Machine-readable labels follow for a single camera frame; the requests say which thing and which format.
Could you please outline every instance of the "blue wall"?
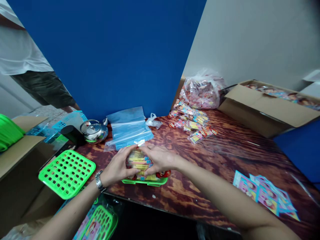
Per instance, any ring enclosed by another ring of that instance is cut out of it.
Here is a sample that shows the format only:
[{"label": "blue wall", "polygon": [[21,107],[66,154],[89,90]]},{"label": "blue wall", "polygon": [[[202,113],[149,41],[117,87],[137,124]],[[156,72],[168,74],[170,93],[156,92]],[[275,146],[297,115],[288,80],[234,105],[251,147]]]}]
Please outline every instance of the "blue wall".
[{"label": "blue wall", "polygon": [[205,0],[8,0],[88,118],[167,115]]},{"label": "blue wall", "polygon": [[312,183],[320,183],[320,120],[273,140]]}]

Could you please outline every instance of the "white wall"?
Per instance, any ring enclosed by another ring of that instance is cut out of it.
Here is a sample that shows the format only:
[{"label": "white wall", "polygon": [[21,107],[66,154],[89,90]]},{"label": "white wall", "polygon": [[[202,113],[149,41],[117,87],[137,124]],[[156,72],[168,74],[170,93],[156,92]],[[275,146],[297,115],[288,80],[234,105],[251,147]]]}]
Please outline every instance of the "white wall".
[{"label": "white wall", "polygon": [[14,118],[40,107],[10,76],[0,74],[0,113]]},{"label": "white wall", "polygon": [[320,68],[320,16],[312,0],[207,0],[185,69],[215,69],[232,85],[257,79],[300,90]]}]

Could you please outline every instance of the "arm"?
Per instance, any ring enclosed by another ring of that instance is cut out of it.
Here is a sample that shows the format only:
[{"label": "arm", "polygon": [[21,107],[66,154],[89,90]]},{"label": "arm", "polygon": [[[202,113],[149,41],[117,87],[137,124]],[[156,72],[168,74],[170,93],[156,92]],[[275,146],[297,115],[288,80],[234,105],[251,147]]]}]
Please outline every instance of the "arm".
[{"label": "arm", "polygon": [[299,239],[284,223],[219,176],[164,147],[140,147],[154,165],[145,174],[174,169],[185,176],[237,227],[244,239]]},{"label": "arm", "polygon": [[15,24],[14,22],[10,21],[8,18],[0,14],[0,25],[8,27],[8,28],[13,28],[17,30],[26,30],[25,28],[19,26],[18,24]]},{"label": "arm", "polygon": [[[118,182],[128,176],[133,176],[140,170],[126,169],[125,160],[132,149],[137,145],[122,148],[112,158],[109,165],[101,173],[100,179],[104,187]],[[72,199],[58,214],[56,214],[33,240],[63,240],[72,239],[82,221],[90,210],[94,200],[100,195],[96,182],[92,181],[81,193]]]}]

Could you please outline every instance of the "pink plastic bag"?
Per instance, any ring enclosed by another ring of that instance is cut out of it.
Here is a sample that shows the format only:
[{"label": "pink plastic bag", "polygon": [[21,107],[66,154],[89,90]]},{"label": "pink plastic bag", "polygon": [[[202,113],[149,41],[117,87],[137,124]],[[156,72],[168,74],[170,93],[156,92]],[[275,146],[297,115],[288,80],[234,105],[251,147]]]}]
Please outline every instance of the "pink plastic bag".
[{"label": "pink plastic bag", "polygon": [[217,72],[203,68],[186,79],[179,99],[195,109],[215,109],[220,104],[219,91],[225,87],[224,79]]}]

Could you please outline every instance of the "person's left hand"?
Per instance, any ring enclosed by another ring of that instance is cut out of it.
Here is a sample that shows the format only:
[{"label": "person's left hand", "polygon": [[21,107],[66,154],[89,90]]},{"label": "person's left hand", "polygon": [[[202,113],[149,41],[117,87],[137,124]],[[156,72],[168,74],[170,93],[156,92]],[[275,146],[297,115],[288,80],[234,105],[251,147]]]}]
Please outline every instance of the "person's left hand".
[{"label": "person's left hand", "polygon": [[112,158],[111,162],[104,169],[100,175],[101,183],[104,187],[107,187],[115,182],[118,182],[124,178],[134,176],[136,173],[140,172],[139,169],[126,168],[126,158],[130,152],[137,148],[137,144],[121,148],[116,155]]}]

